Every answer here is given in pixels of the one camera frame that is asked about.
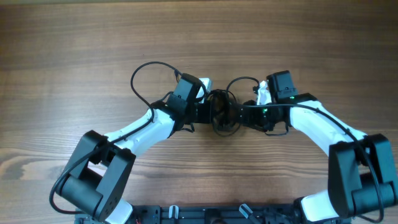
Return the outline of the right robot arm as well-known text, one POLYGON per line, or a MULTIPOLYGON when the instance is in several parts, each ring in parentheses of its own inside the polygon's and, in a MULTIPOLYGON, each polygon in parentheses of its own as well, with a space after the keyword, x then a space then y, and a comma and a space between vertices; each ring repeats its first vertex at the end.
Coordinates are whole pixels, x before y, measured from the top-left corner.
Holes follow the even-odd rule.
POLYGON ((328 157, 327 188, 298 201, 303 221, 320 223, 365 219, 397 205, 397 172, 391 144, 382 134, 368 135, 328 112, 309 93, 300 94, 289 71, 277 72, 254 87, 255 100, 239 105, 239 122, 269 134, 285 123, 308 136, 328 157))

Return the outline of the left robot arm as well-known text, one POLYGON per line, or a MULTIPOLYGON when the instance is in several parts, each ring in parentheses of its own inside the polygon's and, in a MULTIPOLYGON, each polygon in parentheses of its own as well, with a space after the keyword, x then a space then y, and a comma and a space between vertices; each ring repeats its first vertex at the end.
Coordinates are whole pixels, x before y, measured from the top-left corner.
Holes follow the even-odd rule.
POLYGON ((137 157, 193 124, 197 106, 212 88, 209 78, 184 73, 166 102, 156 101, 137 121, 101 135, 88 131, 78 142, 53 193, 100 223, 127 223, 133 207, 123 192, 137 157))

